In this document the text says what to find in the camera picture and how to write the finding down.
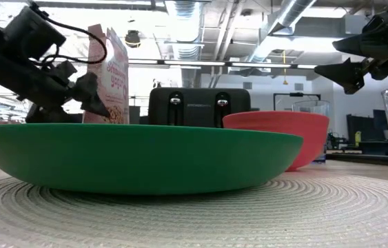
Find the orange bowl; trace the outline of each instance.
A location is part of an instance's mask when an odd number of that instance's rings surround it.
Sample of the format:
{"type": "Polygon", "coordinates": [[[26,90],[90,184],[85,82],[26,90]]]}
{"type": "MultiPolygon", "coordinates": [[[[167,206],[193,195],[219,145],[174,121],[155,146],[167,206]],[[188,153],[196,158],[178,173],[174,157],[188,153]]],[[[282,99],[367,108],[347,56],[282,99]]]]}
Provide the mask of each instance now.
{"type": "Polygon", "coordinates": [[[287,171],[310,164],[320,156],[327,140],[329,118],[321,114],[290,111],[259,111],[230,114],[224,128],[294,134],[303,137],[299,155],[287,171]]]}

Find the round placemat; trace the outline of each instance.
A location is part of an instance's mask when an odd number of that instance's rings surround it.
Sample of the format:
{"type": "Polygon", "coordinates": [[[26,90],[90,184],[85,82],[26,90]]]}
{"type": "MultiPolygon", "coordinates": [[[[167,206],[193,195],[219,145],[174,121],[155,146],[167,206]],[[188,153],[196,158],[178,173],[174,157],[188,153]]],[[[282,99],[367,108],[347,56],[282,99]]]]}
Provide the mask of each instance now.
{"type": "Polygon", "coordinates": [[[388,247],[388,181],[292,172],[235,192],[133,197],[0,180],[0,247],[317,246],[388,247]]]}

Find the ceiling duct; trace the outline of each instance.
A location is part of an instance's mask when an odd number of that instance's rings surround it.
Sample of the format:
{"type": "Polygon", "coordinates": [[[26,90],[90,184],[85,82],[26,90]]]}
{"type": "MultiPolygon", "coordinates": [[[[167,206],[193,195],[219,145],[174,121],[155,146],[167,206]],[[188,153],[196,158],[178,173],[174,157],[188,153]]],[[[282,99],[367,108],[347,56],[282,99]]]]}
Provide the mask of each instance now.
{"type": "Polygon", "coordinates": [[[316,0],[283,0],[280,10],[269,17],[269,23],[263,30],[263,32],[267,33],[267,36],[247,58],[247,62],[262,63],[269,56],[270,52],[276,49],[272,45],[275,42],[271,40],[275,39],[275,37],[270,35],[288,28],[292,32],[290,34],[293,34],[295,24],[303,16],[304,11],[315,2],[316,0]]]}
{"type": "MultiPolygon", "coordinates": [[[[165,4],[167,13],[174,25],[171,37],[179,42],[179,44],[172,46],[174,58],[177,60],[199,60],[201,47],[192,43],[200,42],[203,4],[195,1],[165,1],[165,4]]],[[[181,69],[183,87],[200,87],[194,85],[195,76],[196,70],[181,69]]]]}

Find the green bowl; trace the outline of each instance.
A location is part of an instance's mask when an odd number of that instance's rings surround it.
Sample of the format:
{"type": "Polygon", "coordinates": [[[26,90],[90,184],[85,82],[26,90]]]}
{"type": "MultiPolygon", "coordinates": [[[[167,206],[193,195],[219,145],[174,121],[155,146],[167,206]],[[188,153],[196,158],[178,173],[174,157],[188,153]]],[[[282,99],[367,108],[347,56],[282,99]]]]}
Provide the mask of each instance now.
{"type": "Polygon", "coordinates": [[[0,125],[0,168],[55,189],[196,194],[262,185],[283,173],[303,139],[199,127],[0,125]]]}

